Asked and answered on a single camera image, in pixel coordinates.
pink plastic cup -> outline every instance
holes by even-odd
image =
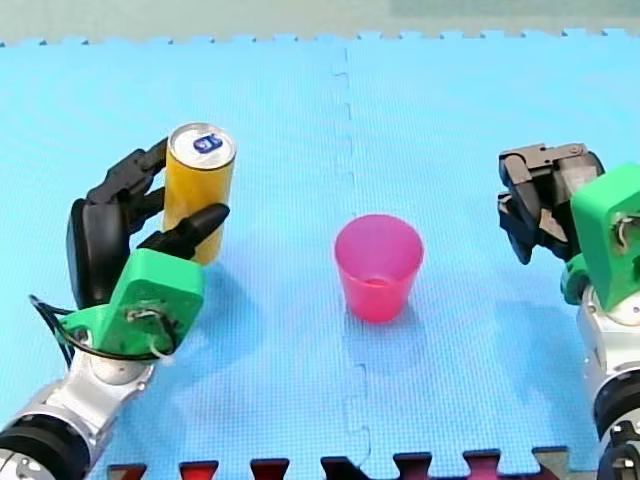
[[[402,220],[365,215],[338,234],[335,256],[349,309],[362,320],[382,323],[405,307],[424,247]]]

black joint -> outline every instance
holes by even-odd
[[[602,438],[619,418],[637,409],[640,409],[640,370],[609,380],[593,402],[598,436]]]
[[[0,449],[35,460],[56,479],[82,480],[91,464],[83,438],[66,422],[45,415],[22,418],[3,430]]]

black cable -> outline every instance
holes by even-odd
[[[29,300],[31,301],[31,304],[34,306],[34,308],[38,311],[38,313],[40,313],[40,315],[43,317],[45,322],[47,322],[47,325],[49,325],[50,328],[53,327],[55,331],[65,340],[65,342],[67,342],[69,345],[73,346],[74,348],[77,348],[82,352],[88,353],[90,355],[95,355],[97,357],[107,358],[110,360],[118,360],[118,361],[140,362],[140,361],[150,361],[150,360],[158,359],[158,356],[153,353],[142,354],[142,355],[126,355],[121,353],[103,352],[103,351],[91,348],[85,345],[84,343],[82,343],[81,341],[79,341],[78,339],[76,339],[69,332],[67,332],[64,326],[60,323],[60,320],[58,319],[58,317],[56,317],[56,314],[68,315],[68,313],[61,313],[61,312],[71,313],[69,310],[52,307],[51,305],[40,300],[35,295],[29,295]],[[162,355],[169,356],[175,353],[178,346],[176,332],[173,326],[171,325],[171,322],[165,315],[160,315],[159,321],[164,334],[167,335],[167,337],[169,338],[169,342],[171,343],[171,347],[169,348],[168,352],[160,352],[160,353]]]
[[[49,330],[51,330],[51,333],[55,337],[56,336],[56,326],[55,326],[55,321],[52,321],[52,319],[51,319],[51,315],[49,315],[45,310],[43,310],[42,307],[39,304],[34,304],[32,302],[32,305],[34,306],[36,311],[40,314],[40,316],[42,317],[44,322],[49,327]],[[62,352],[62,356],[64,357],[64,361],[67,364],[67,368],[69,368],[71,366],[71,361],[73,360],[73,354],[74,354],[73,347],[62,343],[59,340],[58,340],[58,347],[60,347],[60,351]]]

